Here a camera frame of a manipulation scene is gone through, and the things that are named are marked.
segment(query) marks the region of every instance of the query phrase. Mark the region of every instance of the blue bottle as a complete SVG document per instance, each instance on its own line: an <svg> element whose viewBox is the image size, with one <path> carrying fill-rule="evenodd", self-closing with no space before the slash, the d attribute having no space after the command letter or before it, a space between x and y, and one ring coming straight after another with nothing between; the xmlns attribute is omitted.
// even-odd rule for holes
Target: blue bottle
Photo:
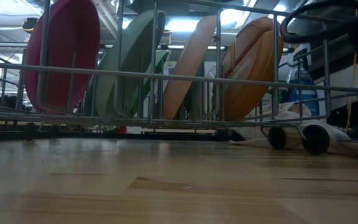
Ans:
<svg viewBox="0 0 358 224"><path fill-rule="evenodd" d="M306 52L307 52L307 50L303 49L303 50L299 51L298 53L296 53L294 55L294 57L297 57L297 55L301 55ZM314 85L314 81L307 71L308 60L306 57L302 58L302 60L303 60L303 63L301 63L300 65L295 66L291 69L291 72L287 77L287 83L292 83L292 84L300 83L303 85ZM300 71L301 82L299 82L298 71ZM302 100L312 100L312 99L318 98L316 90L302 90L301 92L302 92ZM299 90L288 89L288 95L287 95L286 102L296 102L296 101L300 101ZM320 114L318 102L306 103L305 105L309 108L312 116L318 116Z"/></svg>

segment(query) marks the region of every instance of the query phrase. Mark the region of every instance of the green plate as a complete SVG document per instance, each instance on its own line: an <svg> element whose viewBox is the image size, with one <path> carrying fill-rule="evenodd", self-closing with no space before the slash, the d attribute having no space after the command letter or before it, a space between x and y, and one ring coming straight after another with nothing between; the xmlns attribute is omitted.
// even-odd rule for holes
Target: green plate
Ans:
<svg viewBox="0 0 358 224"><path fill-rule="evenodd" d="M163 28L165 25L165 13L158 11L157 20L157 43L160 42ZM153 10L143 12L138 15L128 27L122 31L121 45L121 69L125 72L146 72L146 68L140 66L149 65L152 50L153 32ZM114 45L103 58L102 70L117 70L116 53L117 47ZM114 116L114 76L100 76L96 84L95 107L99 116ZM124 78L124 102L131 100L132 94L139 86L139 78ZM129 108L124 104L124 111L129 112Z"/></svg>
<svg viewBox="0 0 358 224"><path fill-rule="evenodd" d="M168 51L167 50L159 50L155 53L155 73L162 73L163 70L163 65L165 63L165 61L168 58ZM150 73L151 71L151 64L149 65L149 67L147 68L147 73ZM149 78L145 78L143 80L143 91L142 91L142 99L141 102L144 102L144 100L146 99L146 96L149 94L150 92L150 79ZM132 94L132 98L131 101L129 103L129 107L131 108L131 111L129 113L129 115L131 117L133 117L136 113L137 113L137 108L139 105L139 94L138 94L138 89L136 88L136 90L134 91L134 93Z"/></svg>

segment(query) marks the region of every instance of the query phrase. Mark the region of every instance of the black cable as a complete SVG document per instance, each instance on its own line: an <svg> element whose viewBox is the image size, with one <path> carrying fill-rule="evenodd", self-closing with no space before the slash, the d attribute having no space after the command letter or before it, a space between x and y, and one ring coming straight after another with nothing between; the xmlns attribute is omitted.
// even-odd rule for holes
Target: black cable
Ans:
<svg viewBox="0 0 358 224"><path fill-rule="evenodd" d="M330 6L345 6L345 7L353 7L358 9L358 1L356 0L330 0L330 1L323 1L323 2L316 2L312 4L308 4L305 6L299 7L297 10L293 11L290 15L288 15L282 22L282 25L280 26L280 33L285 42L298 44L298 43L304 43L304 42L311 42L314 40L323 40L328 39L330 37L337 36L338 34L345 34L348 32L353 31L357 25L358 25L358 16L348 20L342 24L336 25L329 30L320 31L314 34L308 34L308 35L291 35L288 33L288 24L290 21L298 16L299 14L303 12L307 12L310 10L315 9L321 9L324 7L330 7Z"/></svg>

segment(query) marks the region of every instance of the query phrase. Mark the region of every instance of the floor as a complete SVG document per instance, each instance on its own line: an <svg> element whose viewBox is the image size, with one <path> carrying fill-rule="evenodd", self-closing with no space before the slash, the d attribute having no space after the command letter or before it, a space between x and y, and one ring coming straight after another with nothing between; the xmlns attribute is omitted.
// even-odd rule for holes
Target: floor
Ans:
<svg viewBox="0 0 358 224"><path fill-rule="evenodd" d="M226 142L0 142L0 223L358 223L358 159Z"/></svg>

